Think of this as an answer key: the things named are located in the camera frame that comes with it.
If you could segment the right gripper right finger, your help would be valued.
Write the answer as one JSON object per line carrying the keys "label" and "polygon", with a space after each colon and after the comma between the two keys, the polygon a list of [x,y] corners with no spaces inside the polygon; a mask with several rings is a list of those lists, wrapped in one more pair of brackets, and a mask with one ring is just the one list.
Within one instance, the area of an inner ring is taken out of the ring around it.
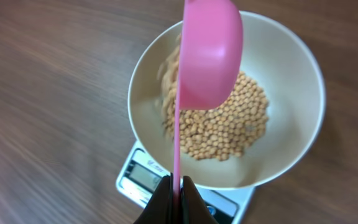
{"label": "right gripper right finger", "polygon": [[182,224],[218,224],[189,176],[183,177],[180,202]]}

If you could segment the pink measuring scoop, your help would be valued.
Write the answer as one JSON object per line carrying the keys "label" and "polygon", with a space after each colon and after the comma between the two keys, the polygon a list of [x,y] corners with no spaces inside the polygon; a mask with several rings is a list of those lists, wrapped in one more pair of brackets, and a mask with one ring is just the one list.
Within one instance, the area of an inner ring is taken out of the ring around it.
{"label": "pink measuring scoop", "polygon": [[175,105],[173,194],[180,195],[180,110],[221,105],[242,57],[241,14],[230,0],[185,0]]}

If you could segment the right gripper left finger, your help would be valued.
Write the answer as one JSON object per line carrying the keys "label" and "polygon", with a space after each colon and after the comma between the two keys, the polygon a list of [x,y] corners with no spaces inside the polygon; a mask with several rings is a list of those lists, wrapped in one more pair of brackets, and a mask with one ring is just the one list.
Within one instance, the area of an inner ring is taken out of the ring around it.
{"label": "right gripper left finger", "polygon": [[173,181],[171,175],[162,177],[148,204],[134,224],[171,224]]}

